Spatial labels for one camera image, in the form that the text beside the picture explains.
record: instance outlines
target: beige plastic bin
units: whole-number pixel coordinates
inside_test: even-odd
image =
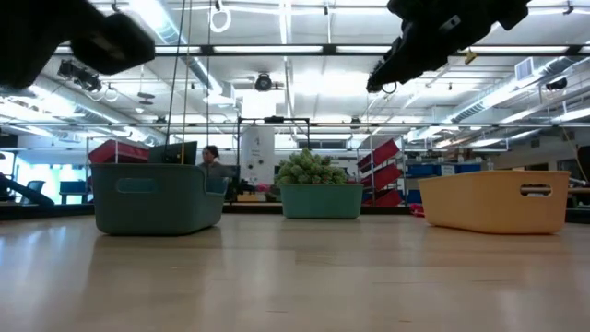
[[[426,220],[435,226],[495,234],[549,234],[565,222],[569,172],[471,172],[419,181]],[[521,194],[549,185],[548,196]]]

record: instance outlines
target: green plastic bin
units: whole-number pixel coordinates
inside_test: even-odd
[[[282,184],[283,215],[289,219],[355,219],[360,215],[360,184]]]
[[[192,165],[92,165],[96,226],[111,235],[178,236],[221,219],[227,180]]]

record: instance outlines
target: red shelf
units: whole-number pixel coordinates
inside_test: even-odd
[[[402,172],[397,169],[397,166],[391,164],[389,166],[385,166],[379,171],[375,172],[375,190],[381,190],[385,188],[388,184],[392,183],[393,181],[397,180],[402,176]],[[363,184],[365,187],[371,187],[371,175],[365,176],[360,183]]]
[[[117,151],[117,142],[110,139],[102,143],[89,153],[88,157],[92,163],[114,162]],[[132,145],[119,142],[119,162],[120,163],[146,163],[149,158],[149,150],[138,148]]]
[[[373,153],[373,164],[375,166],[381,165],[386,160],[393,158],[397,152],[399,152],[399,148],[395,144],[393,139],[388,140],[387,142],[383,143],[380,147],[376,148]],[[371,170],[371,153],[366,155],[362,160],[360,160],[357,165],[359,166],[360,172],[368,172]]]
[[[402,197],[395,189],[382,190],[375,194],[376,207],[397,207],[402,203]],[[372,205],[372,198],[365,200],[362,204]]]

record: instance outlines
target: wooden floor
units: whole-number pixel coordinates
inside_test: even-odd
[[[183,238],[0,224],[0,331],[588,331],[590,227],[489,236],[411,217],[224,216]]]

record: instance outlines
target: white cylindrical tank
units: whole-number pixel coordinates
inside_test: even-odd
[[[252,184],[275,182],[275,128],[251,125],[242,131],[241,176]]]

